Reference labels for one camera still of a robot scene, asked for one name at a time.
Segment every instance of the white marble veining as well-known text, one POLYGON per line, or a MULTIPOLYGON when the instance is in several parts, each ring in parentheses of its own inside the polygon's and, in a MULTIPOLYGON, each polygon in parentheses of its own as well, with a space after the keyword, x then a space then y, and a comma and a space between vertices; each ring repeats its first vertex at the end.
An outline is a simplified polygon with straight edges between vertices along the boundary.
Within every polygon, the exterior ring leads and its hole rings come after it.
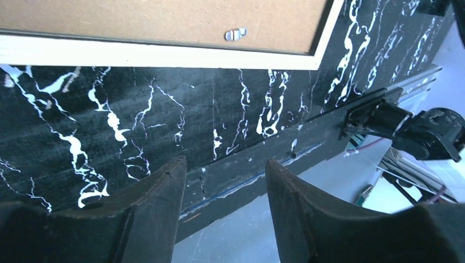
POLYGON ((292 111, 287 111, 287 114, 291 116, 287 121, 288 122, 293 122, 294 121, 294 113, 292 113, 292 111))
POLYGON ((299 113, 308 113, 308 107, 304 104, 304 93, 301 92, 300 94, 300 107, 299 107, 299 113))
MULTIPOLYGON (((316 80, 315 80, 315 82, 313 82, 313 85, 310 88, 310 107, 308 109, 308 115, 307 116, 309 116, 311 114, 311 109, 313 107, 313 91, 315 90, 315 87, 318 84, 318 81, 320 79, 320 72, 321 71, 318 71, 318 74, 316 75, 316 80)), ((309 77, 308 81, 311 82, 311 71, 308 72, 308 77, 309 77)))
MULTIPOLYGON (((436 27, 436 28, 433 29, 433 32, 430 34, 429 38, 435 39, 436 36, 438 35, 438 33, 441 32, 441 29, 442 29, 443 25, 444 25, 444 23, 434 25, 434 27, 436 27)), ((420 61, 421 64, 429 61, 429 59, 430 59, 429 56, 430 56, 431 49, 433 48, 433 44, 434 44, 434 41, 429 42, 429 45, 426 48, 426 52, 423 53, 422 59, 420 61)))
POLYGON ((223 144, 222 140, 223 140, 223 137, 218 135, 218 132, 216 129, 213 129, 213 160, 214 161, 216 161, 216 159, 218 158, 217 148, 219 148, 220 145, 223 144))
POLYGON ((270 89, 265 94, 266 106, 263 107, 262 112, 258 118, 258 124, 257 124, 257 130, 256 130, 256 132, 258 134, 261 134, 264 138, 273 136, 277 134, 278 132, 276 126, 279 122, 279 119, 281 117, 282 110, 284 107, 284 103, 283 103, 284 94, 287 90, 286 84, 289 81, 290 75, 286 71, 277 72, 277 71, 268 70, 268 77, 270 78, 270 82, 269 82, 270 89), (273 84, 278 77, 281 79, 281 84, 278 87, 278 89, 281 90, 281 95, 279 96, 279 108, 277 109, 276 112, 273 112, 273 99, 271 97, 271 92, 273 91, 273 84), (268 123, 271 122, 271 125, 269 126, 265 126, 263 124, 263 117, 266 111, 268 112, 266 114, 266 121, 268 123))
MULTIPOLYGON (((139 111, 135 115, 134 124, 132 125, 132 128, 131 128, 131 130, 135 130, 137 125, 140 124, 140 126, 144 130, 146 138, 147 138, 147 130, 145 129, 144 118, 145 118, 145 115, 147 114, 147 112, 152 110, 152 100, 154 99, 154 91, 155 91, 154 86, 153 86, 153 82, 154 82, 154 79, 152 79, 149 82, 150 95, 149 95, 149 98, 147 99, 147 108, 143 109, 142 111, 139 111)), ((162 125, 163 124, 155 124, 155 125, 151 125, 149 128, 156 128, 156 127, 159 127, 159 126, 162 126, 162 125)))
POLYGON ((378 67, 383 64, 386 59, 389 59, 389 53, 393 50, 395 44, 399 44, 402 40, 399 37, 399 33, 402 30, 403 24, 398 22, 395 24, 394 29, 391 34, 389 34, 388 39, 384 42, 383 47, 378 52, 375 58, 375 64, 371 67, 370 73, 368 74, 368 79, 365 88, 370 89, 373 86, 376 76, 378 75, 378 67))
POLYGON ((20 170, 14 168, 13 166, 11 166, 8 161, 5 161, 5 160, 2 160, 0 158, 0 177, 2 178, 3 182, 6 184, 6 186, 12 190, 15 194, 19 195, 19 196, 29 196, 31 199, 38 199, 40 200, 41 202, 41 206, 45 207, 46 210, 50 213, 52 212, 52 205, 47 202, 47 200, 42 197, 42 196, 38 196, 38 195, 35 195, 34 194, 34 189, 36 188, 36 184, 34 182, 34 179, 32 177, 29 177, 30 181, 31 181, 31 190, 29 193, 20 193, 19 191, 13 189, 13 187, 10 185, 10 183, 8 182, 7 178, 5 177, 5 170, 4 169, 7 169, 8 171, 13 171, 13 172, 16 172, 16 173, 21 173, 20 170))
POLYGON ((3 80, 3 86, 5 88, 13 88, 14 87, 14 81, 10 77, 10 75, 5 74, 5 79, 3 80))
POLYGON ((186 120, 185 120, 185 115, 184 111, 186 108, 179 102, 177 102, 176 99, 174 99, 174 96, 167 94, 164 90, 160 88, 160 86, 155 85, 155 87, 164 95, 167 96, 170 100, 172 100, 176 105, 181 107, 181 114, 179 116, 179 123, 177 124, 179 131, 174 134, 174 141, 177 143, 181 142, 181 139, 184 134, 184 126, 186 125, 186 120))
POLYGON ((73 74, 71 75, 71 77, 68 79, 68 81, 66 82, 65 84, 65 87, 61 90, 61 92, 63 93, 67 93, 70 91, 70 85, 74 82, 74 80, 79 77, 79 75, 81 74, 81 67, 80 66, 77 66, 74 71, 73 71, 73 74))
POLYGON ((415 53, 413 54, 413 60, 412 62, 410 62, 409 70, 407 70, 407 76, 410 75, 412 70, 417 66, 418 62, 420 61, 420 53, 422 49, 424 48, 424 43, 426 42, 429 35, 431 34, 431 31, 433 30, 435 22, 436 22, 436 18, 432 18, 431 23, 429 24, 428 28, 426 29, 426 31, 423 33, 420 40, 418 41, 417 48, 415 49, 415 53))
MULTIPOLYGON (((16 86, 18 86, 18 88, 21 90, 21 94, 25 98, 27 98, 27 101, 29 102, 29 104, 31 104, 31 106, 36 110, 39 118, 47 124, 47 126, 50 129, 50 132, 57 134, 61 140, 67 141, 70 144, 69 151, 72 154, 71 165, 73 167, 74 173, 77 175, 80 175, 82 180, 86 183, 86 185, 80 190, 80 197, 77 200, 78 207, 83 208, 85 206, 83 203, 83 200, 89 197, 109 196, 107 192, 108 182, 105 179, 105 177, 103 177, 103 175, 97 173, 95 169, 89 165, 89 162, 88 162, 89 157, 87 153, 81 149, 81 142, 79 141, 78 138, 74 136, 76 129, 69 135, 63 135, 59 131, 55 130, 52 127, 52 125, 43 117, 43 111, 36 104, 40 102, 43 105, 47 105, 47 103, 44 101, 37 100, 34 95, 27 93, 25 89, 19 84, 19 77, 23 73, 26 73, 27 75, 29 75, 29 77, 33 78, 30 66, 26 68, 26 72, 20 71, 18 68, 11 67, 9 65, 0 65, 0 68, 10 75, 12 80, 15 82, 16 86), (84 158, 84 162, 82 161, 78 162, 79 157, 84 158)), ((56 99, 54 100, 56 103, 55 105, 60 110, 60 112, 64 114, 67 118, 75 122, 76 120, 74 118, 69 116, 67 112, 61 108, 61 106, 58 106, 59 104, 57 100, 56 99)))
POLYGON ((291 152, 294 152, 294 148, 296 147, 296 145, 297 145, 297 139, 294 139, 291 144, 291 152))
MULTIPOLYGON (((404 5, 402 7, 402 15, 403 16, 413 16, 415 14, 415 11, 417 10, 417 8, 419 6, 419 3, 420 3, 420 0, 410 0, 408 3, 404 3, 404 5)), ((432 18, 431 24, 434 24, 435 22, 436 22, 436 18, 432 18)), ((405 56, 402 58, 400 63, 396 65, 395 70, 393 72, 393 75, 391 76, 391 79, 390 79, 389 83, 394 83, 396 81, 396 79, 398 78, 401 70, 404 68, 404 65, 406 64, 405 63, 406 60, 412 59, 412 61, 410 63, 411 69, 409 69, 410 72, 417 65, 418 60, 419 60, 419 54, 422 51, 422 45, 421 45, 422 41, 421 41, 421 39, 424 39, 424 41, 425 41, 428 38, 428 37, 424 38, 424 35, 425 35, 426 32, 424 32, 423 30, 424 30, 424 25, 422 25, 420 30, 418 31, 419 35, 415 38, 413 44, 410 45, 410 47, 407 48, 405 56), (414 54, 413 57, 410 57, 409 54, 410 54, 411 50, 415 46, 416 46, 415 54, 414 54)))
POLYGON ((250 104, 250 93, 248 91, 247 86, 244 84, 242 70, 239 70, 239 71, 240 71, 239 81, 241 82, 241 86, 242 86, 242 90, 241 90, 242 116, 239 122, 237 123, 236 135, 234 136, 234 140, 232 141, 231 146, 226 148, 226 155, 229 155, 232 151, 234 151, 235 149, 239 147, 240 144, 239 143, 236 144, 236 140, 239 134, 242 133, 242 137, 245 140, 247 137, 247 132, 248 132, 248 120, 246 119, 246 109, 249 107, 249 104, 250 104))
MULTIPOLYGON (((94 81, 94 83, 92 85, 92 89, 90 89, 89 92, 88 92, 89 100, 91 100, 91 101, 93 101, 94 103, 97 104, 98 108, 95 111, 108 112, 108 114, 107 114, 108 126, 110 126, 113 129, 113 131, 115 132, 115 139, 117 141, 119 141, 119 142, 123 142, 123 146, 120 148, 119 154, 118 154, 119 158, 121 158, 121 156, 123 154, 123 149, 125 149, 128 146, 128 140, 124 137, 123 133, 128 132, 130 130, 134 131, 135 128, 137 127, 137 125, 141 124, 141 126, 142 126, 142 128, 143 128, 143 130, 145 132, 145 137, 147 137, 147 132, 146 132, 146 128, 145 128, 145 124, 144 124, 143 120, 144 120, 145 114, 148 111, 150 111, 150 109, 151 109, 151 100, 153 98, 154 89, 152 88, 152 91, 150 93, 150 98, 149 98, 149 101, 148 101, 148 107, 146 109, 144 109, 143 111, 140 111, 140 112, 138 112, 136 114, 136 116, 134 118, 134 124, 133 124, 132 128, 131 129, 121 129, 120 130, 120 128, 119 128, 120 119, 111 110, 108 98, 106 98, 105 102, 102 103, 95 96, 95 93, 97 92, 97 89, 101 89, 102 91, 104 91, 104 89, 103 89, 103 78, 111 70, 111 68, 107 67, 104 70, 99 70, 99 69, 94 67, 93 70, 97 74, 97 77, 96 77, 96 79, 95 79, 95 81, 94 81)), ((128 176, 128 178, 139 181, 138 178, 134 177, 134 175, 132 174, 132 171, 133 171, 133 169, 137 169, 137 170, 144 170, 145 169, 145 174, 150 175, 151 171, 149 169, 149 161, 146 158, 143 157, 143 153, 144 153, 143 147, 137 146, 134 143, 133 140, 131 140, 130 146, 135 147, 137 149, 137 151, 139 152, 139 154, 135 155, 135 156, 127 157, 127 158, 122 158, 123 164, 126 166, 126 175, 128 176), (144 167, 141 167, 140 165, 137 165, 139 159, 141 159, 145 163, 144 167)))
POLYGON ((359 9, 361 8, 361 3, 362 1, 357 1, 357 0, 352 0, 350 3, 350 9, 349 9, 349 19, 351 21, 351 24, 349 26, 349 29, 345 35, 344 39, 344 47, 347 50, 347 53, 345 56, 341 59, 339 62, 339 65, 337 67, 338 71, 338 77, 333 79, 330 89, 328 90, 328 93, 326 95, 324 105, 326 105, 329 102, 329 99, 331 97, 331 94, 333 91, 336 89, 337 86, 343 85, 343 88, 341 90, 341 94, 339 95, 337 102, 336 102, 336 107, 338 106, 340 101, 346 101, 348 96, 350 95, 350 91, 354 87, 354 77, 357 73, 359 64, 361 59, 366 53, 367 47, 371 41, 371 36, 370 33, 373 29, 373 26, 375 24, 376 18, 378 17, 378 13, 380 10, 380 3, 381 0, 377 0, 377 6, 376 9, 372 13, 372 19, 370 21, 370 24, 368 25, 362 25, 358 21, 358 15, 359 15, 359 9), (360 35, 363 34, 364 36, 364 41, 361 42, 357 47, 354 47, 354 43, 352 41, 353 34, 360 35), (352 53, 354 50, 357 50, 354 56, 354 61, 351 62, 352 58, 352 53), (343 78, 345 76, 345 71, 347 68, 351 65, 351 71, 349 72, 349 78, 346 81, 346 83, 342 83, 343 78))

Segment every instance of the cork board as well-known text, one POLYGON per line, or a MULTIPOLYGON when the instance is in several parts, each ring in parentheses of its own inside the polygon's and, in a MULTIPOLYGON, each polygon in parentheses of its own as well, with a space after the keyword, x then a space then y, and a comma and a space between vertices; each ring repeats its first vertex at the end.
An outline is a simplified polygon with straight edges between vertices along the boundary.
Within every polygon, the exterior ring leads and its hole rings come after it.
POLYGON ((0 28, 308 53, 326 6, 327 0, 0 1, 0 28), (224 39, 239 27, 246 37, 224 39))

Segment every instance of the cable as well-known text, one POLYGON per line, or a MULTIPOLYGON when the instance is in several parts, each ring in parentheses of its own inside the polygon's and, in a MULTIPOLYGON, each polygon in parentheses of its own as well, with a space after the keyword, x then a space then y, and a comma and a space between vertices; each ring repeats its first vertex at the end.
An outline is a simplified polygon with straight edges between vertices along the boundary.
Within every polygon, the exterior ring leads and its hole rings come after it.
POLYGON ((369 143, 369 144, 367 144, 367 145, 364 145, 364 146, 359 147, 359 148, 356 148, 356 149, 347 150, 347 151, 345 151, 345 152, 354 153, 354 152, 356 152, 356 151, 360 151, 360 150, 366 149, 366 148, 368 148, 368 147, 371 147, 371 146, 377 144, 378 142, 380 142, 380 141, 382 141, 382 140, 384 140, 384 138, 379 138, 378 140, 373 141, 373 142, 371 142, 371 143, 369 143))
POLYGON ((446 190, 447 190, 447 187, 445 185, 443 185, 441 187, 441 189, 432 198, 430 198, 426 202, 431 203, 431 204, 435 203, 446 192, 446 190))
MULTIPOLYGON (((389 171, 389 170, 386 170, 386 169, 384 169, 384 168, 382 168, 382 167, 377 166, 377 168, 378 168, 379 170, 381 170, 381 171, 385 171, 386 173, 388 173, 388 174, 390 174, 390 175, 393 175, 393 176, 397 177, 398 179, 401 179, 401 180, 404 180, 404 181, 408 181, 408 180, 405 180, 405 178, 402 178, 402 177, 400 177, 400 176, 394 174, 393 172, 391 172, 391 171, 389 171)), ((425 191, 427 191, 427 192, 430 192, 430 193, 432 193, 432 194, 434 194, 434 195, 436 194, 436 193, 433 192, 432 190, 426 189, 425 187, 423 187, 423 186, 421 186, 421 185, 419 185, 419 184, 417 184, 417 183, 415 183, 415 182, 413 182, 413 181, 408 181, 408 182, 411 183, 411 184, 412 184, 413 186, 415 186, 415 187, 418 187, 418 188, 420 188, 420 189, 423 189, 423 190, 425 190, 425 191)), ((446 200, 446 201, 448 201, 449 203, 457 203, 457 201, 456 201, 454 198, 451 198, 451 197, 449 197, 449 196, 443 196, 443 199, 446 200)))

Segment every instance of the marble-patterned panel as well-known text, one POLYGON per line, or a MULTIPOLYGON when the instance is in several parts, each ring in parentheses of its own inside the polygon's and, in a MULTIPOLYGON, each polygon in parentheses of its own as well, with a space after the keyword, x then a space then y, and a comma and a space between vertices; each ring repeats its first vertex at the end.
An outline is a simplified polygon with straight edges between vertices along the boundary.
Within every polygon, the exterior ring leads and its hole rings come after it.
POLYGON ((205 167, 414 75, 453 21, 420 2, 347 0, 318 71, 0 65, 0 199, 81 208, 175 156, 205 167))

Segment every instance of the metal frame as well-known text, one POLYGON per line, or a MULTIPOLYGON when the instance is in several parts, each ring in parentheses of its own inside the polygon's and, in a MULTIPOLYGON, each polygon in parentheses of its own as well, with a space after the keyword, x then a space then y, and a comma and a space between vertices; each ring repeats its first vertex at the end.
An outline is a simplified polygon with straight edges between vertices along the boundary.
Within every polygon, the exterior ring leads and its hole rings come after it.
POLYGON ((333 0, 314 55, 176 47, 101 39, 0 35, 0 64, 317 70, 344 0, 333 0))

